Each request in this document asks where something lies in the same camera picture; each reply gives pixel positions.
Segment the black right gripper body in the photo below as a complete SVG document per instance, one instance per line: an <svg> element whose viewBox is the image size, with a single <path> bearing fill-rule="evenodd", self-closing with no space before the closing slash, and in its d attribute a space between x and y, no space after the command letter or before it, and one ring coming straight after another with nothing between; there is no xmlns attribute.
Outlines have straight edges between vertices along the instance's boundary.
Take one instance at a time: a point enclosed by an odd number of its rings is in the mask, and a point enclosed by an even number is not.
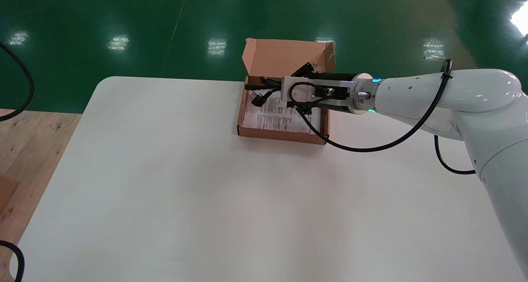
<svg viewBox="0 0 528 282"><path fill-rule="evenodd" d="M358 73L308 73L307 78L317 86L309 102L320 109L355 114L353 94L357 77Z"/></svg>

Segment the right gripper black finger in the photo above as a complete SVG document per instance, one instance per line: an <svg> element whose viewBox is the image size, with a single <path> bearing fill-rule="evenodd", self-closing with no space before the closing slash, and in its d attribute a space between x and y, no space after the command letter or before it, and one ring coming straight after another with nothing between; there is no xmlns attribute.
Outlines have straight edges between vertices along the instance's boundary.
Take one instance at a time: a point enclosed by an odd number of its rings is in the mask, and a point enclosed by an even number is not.
<svg viewBox="0 0 528 282"><path fill-rule="evenodd" d="M317 64L315 62L307 62L294 73L291 77L298 78L315 78L318 75Z"/></svg>

